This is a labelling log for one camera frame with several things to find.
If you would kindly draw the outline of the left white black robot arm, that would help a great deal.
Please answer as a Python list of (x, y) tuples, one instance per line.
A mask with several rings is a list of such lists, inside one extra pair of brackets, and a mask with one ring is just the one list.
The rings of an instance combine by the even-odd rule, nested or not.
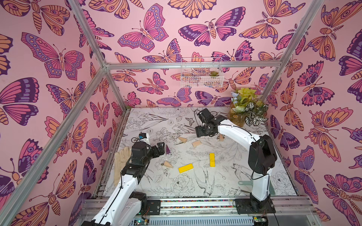
[(91, 221), (83, 226), (128, 226), (134, 217), (144, 211), (147, 195), (136, 191), (152, 159), (166, 153), (166, 145), (159, 142), (151, 146), (138, 141), (131, 147), (131, 157), (120, 172), (120, 181), (106, 204)]

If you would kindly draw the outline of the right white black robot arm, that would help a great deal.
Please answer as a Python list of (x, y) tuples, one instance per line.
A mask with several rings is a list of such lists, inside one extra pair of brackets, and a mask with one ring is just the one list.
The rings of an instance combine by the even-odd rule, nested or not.
[(225, 135), (249, 151), (248, 165), (252, 170), (253, 181), (250, 199), (264, 202), (270, 196), (270, 177), (277, 161), (272, 139), (268, 135), (257, 135), (232, 123), (222, 115), (212, 115), (208, 109), (197, 113), (201, 125), (197, 126), (197, 137)]

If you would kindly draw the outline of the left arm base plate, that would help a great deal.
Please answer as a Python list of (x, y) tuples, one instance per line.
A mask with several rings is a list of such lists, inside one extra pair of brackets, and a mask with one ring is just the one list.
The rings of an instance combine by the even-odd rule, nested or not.
[(141, 209), (136, 216), (160, 215), (161, 200), (141, 201)]

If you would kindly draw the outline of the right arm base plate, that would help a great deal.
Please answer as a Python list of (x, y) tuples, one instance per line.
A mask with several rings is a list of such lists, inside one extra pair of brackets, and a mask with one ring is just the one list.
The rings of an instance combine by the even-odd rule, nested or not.
[(270, 198), (264, 201), (257, 199), (235, 199), (233, 202), (238, 214), (268, 214), (276, 213), (274, 204)]

